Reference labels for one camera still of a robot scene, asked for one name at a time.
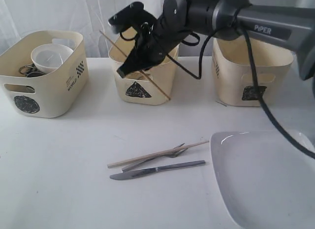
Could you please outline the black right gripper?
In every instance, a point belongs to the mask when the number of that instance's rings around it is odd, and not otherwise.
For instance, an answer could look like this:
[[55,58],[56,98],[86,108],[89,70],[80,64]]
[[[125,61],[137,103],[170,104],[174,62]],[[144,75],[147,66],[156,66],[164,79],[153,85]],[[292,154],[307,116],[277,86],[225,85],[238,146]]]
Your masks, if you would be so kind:
[[148,14],[134,28],[137,31],[134,54],[129,54],[117,69],[121,78],[140,71],[145,66],[161,64],[167,54],[180,43],[194,46],[193,42],[185,41],[189,35],[194,36],[194,32],[187,29],[175,15],[168,19],[164,14],[158,18]]

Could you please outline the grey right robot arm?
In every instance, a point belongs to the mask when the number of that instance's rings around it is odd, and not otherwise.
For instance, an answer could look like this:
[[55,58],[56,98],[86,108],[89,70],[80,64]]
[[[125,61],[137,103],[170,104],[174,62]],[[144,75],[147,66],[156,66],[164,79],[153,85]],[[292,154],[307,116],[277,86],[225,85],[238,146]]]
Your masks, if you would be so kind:
[[153,16],[135,1],[109,19],[114,33],[136,30],[135,44],[117,69],[120,77],[159,65],[192,33],[231,41],[248,36],[294,52],[299,76],[315,76],[315,11],[312,8],[253,5],[249,0],[164,0]]

